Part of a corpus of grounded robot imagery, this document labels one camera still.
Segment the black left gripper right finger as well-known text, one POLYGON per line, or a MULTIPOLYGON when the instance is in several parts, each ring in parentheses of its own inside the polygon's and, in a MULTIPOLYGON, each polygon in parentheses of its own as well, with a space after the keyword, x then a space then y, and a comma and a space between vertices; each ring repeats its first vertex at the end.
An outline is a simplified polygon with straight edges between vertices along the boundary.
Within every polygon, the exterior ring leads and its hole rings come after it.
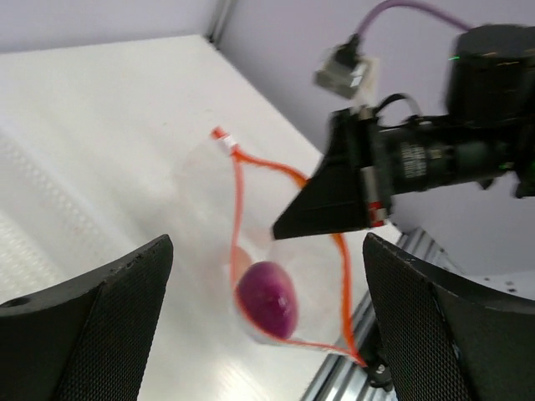
POLYGON ((399 400, 532 400, 534 302, 369 233, 364 270, 399 400))

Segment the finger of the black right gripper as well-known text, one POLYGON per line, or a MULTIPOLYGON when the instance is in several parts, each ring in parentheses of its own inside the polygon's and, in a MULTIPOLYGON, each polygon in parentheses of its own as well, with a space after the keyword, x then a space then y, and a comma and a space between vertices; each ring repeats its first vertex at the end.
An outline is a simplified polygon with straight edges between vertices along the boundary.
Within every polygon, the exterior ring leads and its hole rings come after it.
POLYGON ((356 114, 331 114, 329 141, 313 175, 273 224, 277 240, 370 228, 361 169, 370 166, 369 141, 356 114))

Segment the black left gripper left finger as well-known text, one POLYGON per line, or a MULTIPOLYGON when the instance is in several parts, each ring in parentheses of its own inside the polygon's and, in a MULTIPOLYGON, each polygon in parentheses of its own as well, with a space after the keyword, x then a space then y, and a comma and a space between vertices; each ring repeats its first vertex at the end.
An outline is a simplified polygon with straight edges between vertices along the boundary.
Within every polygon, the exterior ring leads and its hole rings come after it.
POLYGON ((135 400, 173 262, 160 236, 1 306, 3 400, 135 400))

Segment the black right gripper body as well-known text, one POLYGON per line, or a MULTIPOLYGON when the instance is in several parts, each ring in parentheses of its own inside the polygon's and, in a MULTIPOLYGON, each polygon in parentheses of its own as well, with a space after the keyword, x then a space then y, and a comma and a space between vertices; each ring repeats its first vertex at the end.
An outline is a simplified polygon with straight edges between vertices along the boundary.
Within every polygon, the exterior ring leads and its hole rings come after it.
POLYGON ((359 142, 355 225, 381 226, 395 195, 513 172, 513 194, 534 194, 534 30, 487 24, 461 34, 450 60, 446 113, 386 127, 379 108, 354 118, 359 142))

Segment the clear zip bag red zipper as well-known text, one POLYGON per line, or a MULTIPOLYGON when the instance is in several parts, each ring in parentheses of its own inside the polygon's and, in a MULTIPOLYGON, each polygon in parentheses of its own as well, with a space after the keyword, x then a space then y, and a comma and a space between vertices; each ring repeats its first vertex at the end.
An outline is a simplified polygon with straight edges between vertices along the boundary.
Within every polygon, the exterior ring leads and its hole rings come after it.
POLYGON ((275 220, 307 180, 290 165, 249 154, 215 128, 176 170, 178 196, 171 209, 180 228, 176 244, 207 291, 221 298, 228 320, 255 341, 335 353, 363 364, 345 237, 273 236, 275 220), (235 246, 250 255, 252 264, 275 262, 290 276, 298 300, 298 324, 290 338, 274 337, 247 315, 230 275, 235 246))

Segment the beige egg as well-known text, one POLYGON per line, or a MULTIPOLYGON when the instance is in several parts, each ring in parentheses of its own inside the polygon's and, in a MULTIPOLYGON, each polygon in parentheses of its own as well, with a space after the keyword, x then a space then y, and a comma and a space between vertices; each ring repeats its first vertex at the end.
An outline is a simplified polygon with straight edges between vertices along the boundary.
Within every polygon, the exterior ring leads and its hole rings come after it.
POLYGON ((242 278, 247 269, 252 265, 252 258, 240 246, 232 249, 230 275, 232 283, 236 285, 242 278))

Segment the purple red onion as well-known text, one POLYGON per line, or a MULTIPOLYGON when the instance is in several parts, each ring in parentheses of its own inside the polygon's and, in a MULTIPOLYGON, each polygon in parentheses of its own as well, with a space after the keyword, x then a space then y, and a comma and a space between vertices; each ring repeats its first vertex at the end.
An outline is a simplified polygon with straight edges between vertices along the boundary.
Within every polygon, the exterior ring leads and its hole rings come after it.
POLYGON ((252 264, 237 285, 237 295, 252 321, 276 338, 290 338, 298 324, 298 300, 286 271, 271 261, 252 264))

